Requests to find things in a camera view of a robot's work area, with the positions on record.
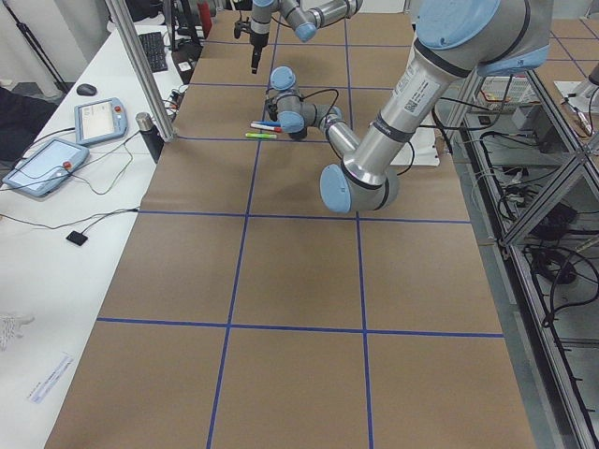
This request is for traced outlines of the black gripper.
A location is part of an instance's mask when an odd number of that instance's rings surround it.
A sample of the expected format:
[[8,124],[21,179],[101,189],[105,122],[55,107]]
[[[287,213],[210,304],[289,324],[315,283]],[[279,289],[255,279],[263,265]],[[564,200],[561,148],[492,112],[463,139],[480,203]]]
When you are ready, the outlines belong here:
[[250,43],[253,46],[251,73],[256,75],[259,69],[260,53],[266,47],[266,35],[252,31],[250,34]]

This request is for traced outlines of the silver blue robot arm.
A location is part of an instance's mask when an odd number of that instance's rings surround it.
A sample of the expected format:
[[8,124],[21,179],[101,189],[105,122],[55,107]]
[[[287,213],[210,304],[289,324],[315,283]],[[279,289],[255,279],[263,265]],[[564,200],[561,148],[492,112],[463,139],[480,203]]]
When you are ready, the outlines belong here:
[[317,30],[351,19],[360,12],[362,5],[360,0],[328,1],[320,7],[304,9],[299,1],[253,1],[249,19],[238,22],[239,33],[249,34],[252,46],[251,73],[258,72],[262,51],[268,46],[274,13],[280,14],[280,18],[301,42],[307,42]]
[[380,210],[399,191],[391,163],[450,84],[472,72],[481,77],[532,70],[548,57],[550,1],[425,1],[416,18],[407,65],[389,100],[358,138],[335,107],[307,102],[288,66],[270,74],[265,106],[289,136],[318,128],[341,157],[320,176],[320,195],[337,213]]

